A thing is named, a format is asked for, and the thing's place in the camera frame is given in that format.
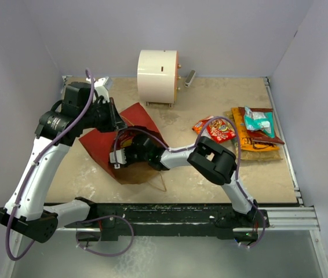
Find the brown packet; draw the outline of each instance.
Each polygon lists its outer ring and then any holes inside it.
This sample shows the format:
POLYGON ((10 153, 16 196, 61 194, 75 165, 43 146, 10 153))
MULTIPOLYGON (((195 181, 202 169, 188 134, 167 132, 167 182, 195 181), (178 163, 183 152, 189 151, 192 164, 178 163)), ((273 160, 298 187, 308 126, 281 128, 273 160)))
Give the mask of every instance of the brown packet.
MULTIPOLYGON (((235 122, 234 116, 231 111, 224 112, 225 116, 231 121, 235 122)), ((235 149, 236 156, 238 155, 238 143, 234 138, 231 140, 235 149)), ((268 160, 281 160, 281 156, 278 150, 268 152, 251 152, 241 150, 241 160, 257 160, 257 161, 268 161, 268 160)))

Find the beige tabletop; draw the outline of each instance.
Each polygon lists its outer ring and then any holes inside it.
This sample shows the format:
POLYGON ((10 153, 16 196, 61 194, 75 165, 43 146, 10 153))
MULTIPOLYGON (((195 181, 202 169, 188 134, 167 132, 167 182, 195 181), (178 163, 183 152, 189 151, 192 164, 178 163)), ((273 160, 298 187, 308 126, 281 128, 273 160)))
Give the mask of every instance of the beige tabletop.
MULTIPOLYGON (((139 102, 136 78, 113 78, 110 96, 118 111, 139 102)), ((70 78, 84 81, 83 78, 70 78)), ((165 104, 144 106, 171 147, 194 143, 191 127, 209 115, 223 115, 232 107, 270 108, 268 93, 262 78, 195 78, 190 88, 181 86, 173 108, 165 104)), ((224 143, 234 151, 230 142, 224 143)), ((245 162, 240 176, 249 193, 259 203, 296 202, 289 168, 282 160, 245 162)), ((48 192, 47 202, 69 202, 82 196, 94 202, 124 203, 229 203, 218 186, 207 181, 191 166, 162 172, 150 183, 121 185, 88 155, 79 140, 75 140, 62 161, 48 192)))

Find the wall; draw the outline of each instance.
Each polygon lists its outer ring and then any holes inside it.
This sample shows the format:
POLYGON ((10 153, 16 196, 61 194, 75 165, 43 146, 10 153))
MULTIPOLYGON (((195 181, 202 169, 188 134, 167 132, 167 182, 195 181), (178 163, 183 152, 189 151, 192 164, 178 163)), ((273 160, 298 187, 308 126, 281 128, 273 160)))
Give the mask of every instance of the wall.
MULTIPOLYGON (((21 0, 0 0, 0 207, 17 186, 39 117, 60 97, 61 75, 21 0)), ((0 225, 0 271, 5 258, 0 225)))
POLYGON ((328 252, 328 1, 317 0, 272 77, 306 205, 315 205, 328 252))
POLYGON ((24 0, 62 74, 135 76, 141 49, 186 75, 269 76, 312 0, 24 0))

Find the gray floor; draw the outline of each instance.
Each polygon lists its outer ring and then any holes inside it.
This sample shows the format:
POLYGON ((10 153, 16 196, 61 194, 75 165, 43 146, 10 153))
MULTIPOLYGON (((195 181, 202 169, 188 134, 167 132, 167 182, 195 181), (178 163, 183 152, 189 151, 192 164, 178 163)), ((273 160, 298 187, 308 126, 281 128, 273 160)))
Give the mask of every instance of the gray floor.
MULTIPOLYGON (((124 248, 129 237, 99 242, 106 253, 124 248)), ((35 243, 15 264, 12 277, 322 277, 308 231, 267 231, 246 250, 233 240, 211 237, 137 237, 131 249, 114 258, 76 248, 75 232, 60 231, 45 244, 35 243)))

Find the white drum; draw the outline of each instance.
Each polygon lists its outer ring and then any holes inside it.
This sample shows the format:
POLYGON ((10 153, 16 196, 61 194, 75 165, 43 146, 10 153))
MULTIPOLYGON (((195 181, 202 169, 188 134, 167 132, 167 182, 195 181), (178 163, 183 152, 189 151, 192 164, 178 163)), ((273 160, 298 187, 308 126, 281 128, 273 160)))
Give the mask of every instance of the white drum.
POLYGON ((168 103, 177 100, 178 51, 141 50, 137 67, 140 100, 148 103, 168 103))

